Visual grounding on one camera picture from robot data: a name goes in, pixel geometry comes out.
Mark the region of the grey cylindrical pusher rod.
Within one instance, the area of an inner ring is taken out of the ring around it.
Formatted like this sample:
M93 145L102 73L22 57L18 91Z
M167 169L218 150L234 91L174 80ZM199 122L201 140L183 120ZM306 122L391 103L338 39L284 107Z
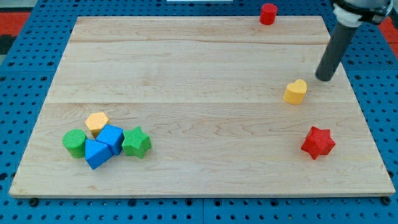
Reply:
M337 23L316 69L315 77L318 80L328 82L333 78L357 30L357 27Z

